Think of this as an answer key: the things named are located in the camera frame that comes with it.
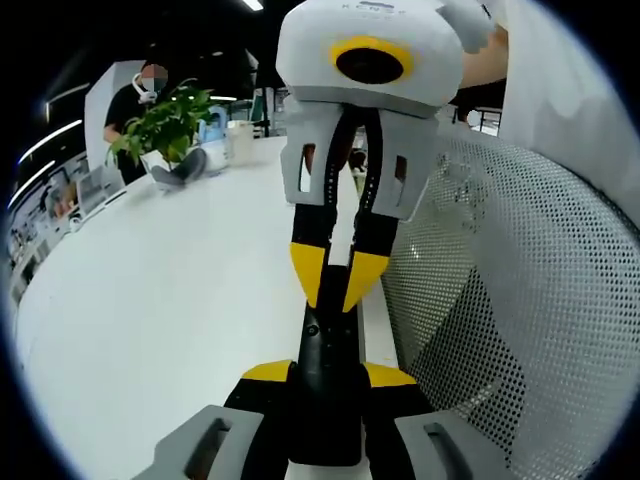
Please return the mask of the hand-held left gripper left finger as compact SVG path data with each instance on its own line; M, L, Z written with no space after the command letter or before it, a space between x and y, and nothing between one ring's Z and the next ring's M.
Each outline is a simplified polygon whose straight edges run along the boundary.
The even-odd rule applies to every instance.
M291 360L246 371L221 406L204 407L155 446L139 479L283 479Z

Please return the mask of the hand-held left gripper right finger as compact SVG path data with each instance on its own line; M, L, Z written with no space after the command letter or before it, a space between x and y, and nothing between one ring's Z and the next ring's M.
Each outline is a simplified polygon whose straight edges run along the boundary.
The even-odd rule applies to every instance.
M409 374L366 362L364 449L373 479L508 479L503 453L457 414L437 411Z

